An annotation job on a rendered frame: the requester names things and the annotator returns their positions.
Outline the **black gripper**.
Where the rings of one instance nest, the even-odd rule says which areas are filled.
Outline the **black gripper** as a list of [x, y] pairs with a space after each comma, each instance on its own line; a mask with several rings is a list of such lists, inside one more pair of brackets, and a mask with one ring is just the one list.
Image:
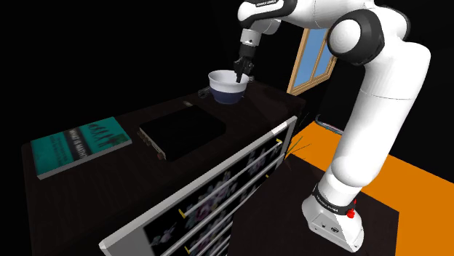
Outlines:
[[239, 59], [234, 62], [234, 71], [236, 73], [236, 82], [239, 83], [242, 75], [249, 75], [254, 64], [252, 59], [255, 56], [255, 47], [247, 44], [241, 44], [239, 48]]

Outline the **white and navy bowl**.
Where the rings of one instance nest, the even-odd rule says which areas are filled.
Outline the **white and navy bowl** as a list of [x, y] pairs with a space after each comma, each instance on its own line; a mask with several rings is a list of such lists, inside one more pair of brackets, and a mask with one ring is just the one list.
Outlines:
[[235, 104], [240, 101], [247, 88], [250, 77], [242, 74], [240, 82], [232, 70], [217, 70], [208, 74], [210, 92], [214, 99], [222, 104]]

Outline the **wooden framed window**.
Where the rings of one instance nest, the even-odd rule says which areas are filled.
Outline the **wooden framed window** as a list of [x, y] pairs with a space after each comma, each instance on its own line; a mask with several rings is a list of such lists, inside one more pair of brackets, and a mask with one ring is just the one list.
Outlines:
[[327, 29], [303, 30], [287, 93], [297, 96], [328, 80], [337, 58], [327, 47]]

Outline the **black flat electronic box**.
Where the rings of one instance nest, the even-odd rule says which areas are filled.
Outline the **black flat electronic box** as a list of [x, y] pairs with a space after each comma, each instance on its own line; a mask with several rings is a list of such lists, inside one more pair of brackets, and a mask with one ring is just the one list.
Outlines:
[[157, 151], [158, 159], [174, 161], [226, 132], [226, 124], [197, 105], [147, 121], [138, 135]]

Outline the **teal book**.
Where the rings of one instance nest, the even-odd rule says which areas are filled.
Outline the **teal book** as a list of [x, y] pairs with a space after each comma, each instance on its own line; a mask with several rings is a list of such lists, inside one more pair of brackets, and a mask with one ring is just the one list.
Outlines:
[[36, 176], [43, 180], [131, 143], [114, 117], [32, 140]]

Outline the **dark chest of drawers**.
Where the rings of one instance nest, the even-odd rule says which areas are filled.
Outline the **dark chest of drawers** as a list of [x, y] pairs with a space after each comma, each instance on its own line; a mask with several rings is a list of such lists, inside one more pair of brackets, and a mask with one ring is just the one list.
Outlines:
[[[226, 132], [175, 161], [161, 160], [138, 136], [149, 120], [197, 105]], [[99, 243], [284, 121], [301, 115], [306, 101], [253, 82], [236, 104], [212, 96], [179, 97], [126, 113], [118, 122], [131, 144], [45, 179], [36, 176], [32, 149], [21, 148], [31, 251], [4, 256], [102, 256]]]

